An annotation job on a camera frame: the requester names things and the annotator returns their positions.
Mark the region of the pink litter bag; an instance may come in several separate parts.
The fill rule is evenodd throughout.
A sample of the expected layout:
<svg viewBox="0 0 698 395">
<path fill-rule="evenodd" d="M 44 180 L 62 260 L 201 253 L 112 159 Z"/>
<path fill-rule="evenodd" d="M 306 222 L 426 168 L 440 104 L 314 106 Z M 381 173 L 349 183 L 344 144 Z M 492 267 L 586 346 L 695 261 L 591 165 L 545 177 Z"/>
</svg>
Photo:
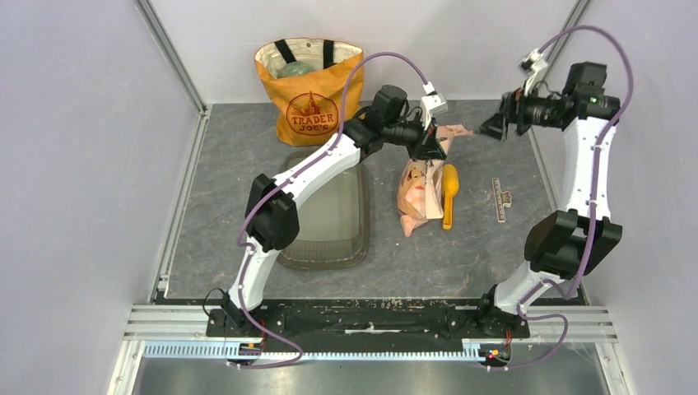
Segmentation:
<svg viewBox="0 0 698 395">
<path fill-rule="evenodd" d="M 444 217 L 442 179 L 446 160 L 409 159 L 398 183 L 396 205 L 406 237 L 420 226 Z"/>
</svg>

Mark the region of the grey translucent litter box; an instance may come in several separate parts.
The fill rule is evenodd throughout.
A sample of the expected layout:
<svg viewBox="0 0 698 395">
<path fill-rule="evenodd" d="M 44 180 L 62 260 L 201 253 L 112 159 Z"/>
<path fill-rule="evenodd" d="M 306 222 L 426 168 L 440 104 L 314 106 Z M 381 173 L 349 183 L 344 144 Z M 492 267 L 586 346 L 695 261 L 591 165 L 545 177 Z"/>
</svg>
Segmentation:
<svg viewBox="0 0 698 395">
<path fill-rule="evenodd" d="M 361 263 L 370 243 L 367 168 L 333 177 L 299 209 L 300 231 L 277 262 L 302 270 L 337 270 Z"/>
</svg>

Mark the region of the orange plastic scoop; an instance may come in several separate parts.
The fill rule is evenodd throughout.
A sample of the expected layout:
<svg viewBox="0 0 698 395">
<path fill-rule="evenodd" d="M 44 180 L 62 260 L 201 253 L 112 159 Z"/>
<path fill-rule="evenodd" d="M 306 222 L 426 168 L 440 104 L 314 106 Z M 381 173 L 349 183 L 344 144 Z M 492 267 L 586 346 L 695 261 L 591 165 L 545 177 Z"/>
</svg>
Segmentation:
<svg viewBox="0 0 698 395">
<path fill-rule="evenodd" d="M 442 228 L 450 230 L 454 223 L 454 198 L 459 191 L 459 178 L 457 169 L 447 164 L 443 167 L 442 174 L 442 198 L 444 215 Z"/>
</svg>

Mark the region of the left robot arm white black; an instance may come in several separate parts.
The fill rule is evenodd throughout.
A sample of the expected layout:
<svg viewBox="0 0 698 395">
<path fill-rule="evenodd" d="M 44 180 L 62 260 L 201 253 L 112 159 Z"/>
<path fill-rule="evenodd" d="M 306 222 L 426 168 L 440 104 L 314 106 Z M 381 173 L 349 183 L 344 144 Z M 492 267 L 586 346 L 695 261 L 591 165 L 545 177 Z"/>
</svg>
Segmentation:
<svg viewBox="0 0 698 395">
<path fill-rule="evenodd" d="M 370 105 L 358 110 L 342 129 L 298 165 L 273 177 L 258 175 L 251 186 L 242 228 L 244 261 L 234 285 L 222 295 L 221 307 L 207 312 L 211 326 L 248 336 L 258 326 L 254 310 L 281 251 L 300 232 L 299 211 L 308 199 L 345 170 L 359 165 L 384 144 L 404 146 L 417 160 L 443 160 L 436 116 L 448 110 L 446 99 L 425 87 L 419 111 L 407 116 L 407 94 L 382 86 Z"/>
</svg>

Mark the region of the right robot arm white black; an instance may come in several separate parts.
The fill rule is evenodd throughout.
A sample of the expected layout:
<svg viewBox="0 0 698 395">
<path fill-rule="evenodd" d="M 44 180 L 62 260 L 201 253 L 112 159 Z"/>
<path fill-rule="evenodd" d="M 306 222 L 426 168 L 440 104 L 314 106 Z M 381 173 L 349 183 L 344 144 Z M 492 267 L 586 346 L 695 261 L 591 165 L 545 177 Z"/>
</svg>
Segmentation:
<svg viewBox="0 0 698 395">
<path fill-rule="evenodd" d="M 487 337 L 502 337 L 524 325 L 533 301 L 565 282 L 576 290 L 620 242 L 621 225 L 611 220 L 607 204 L 607 167 L 621 101 L 606 95 L 607 67 L 574 63 L 561 92 L 541 97 L 526 86 L 505 93 L 499 109 L 478 132 L 505 140 L 532 126 L 557 128 L 565 144 L 561 202 L 528 233 L 524 261 L 506 281 L 485 293 L 473 317 Z"/>
</svg>

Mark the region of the torn bag top strip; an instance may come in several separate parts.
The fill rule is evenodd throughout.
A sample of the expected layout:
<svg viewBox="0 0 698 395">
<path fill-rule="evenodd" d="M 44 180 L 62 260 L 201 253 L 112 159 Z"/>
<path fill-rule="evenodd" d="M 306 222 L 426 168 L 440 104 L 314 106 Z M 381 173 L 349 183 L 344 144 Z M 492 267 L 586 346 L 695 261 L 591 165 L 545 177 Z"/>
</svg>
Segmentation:
<svg viewBox="0 0 698 395">
<path fill-rule="evenodd" d="M 511 207 L 513 198 L 510 191 L 505 191 L 501 187 L 500 179 L 493 178 L 491 180 L 494 194 L 494 202 L 496 207 L 496 218 L 499 223 L 506 222 L 505 209 Z"/>
</svg>

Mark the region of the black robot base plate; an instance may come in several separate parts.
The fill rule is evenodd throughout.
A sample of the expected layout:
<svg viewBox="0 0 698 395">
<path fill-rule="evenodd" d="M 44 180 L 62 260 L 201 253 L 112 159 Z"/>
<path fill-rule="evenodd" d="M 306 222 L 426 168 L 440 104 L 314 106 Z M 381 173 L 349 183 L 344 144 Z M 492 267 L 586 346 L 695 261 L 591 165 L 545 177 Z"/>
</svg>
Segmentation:
<svg viewBox="0 0 698 395">
<path fill-rule="evenodd" d="M 463 339 L 525 339 L 528 324 L 476 299 L 266 299 L 246 334 L 210 325 L 210 338 L 239 338 L 265 352 L 457 351 Z"/>
</svg>

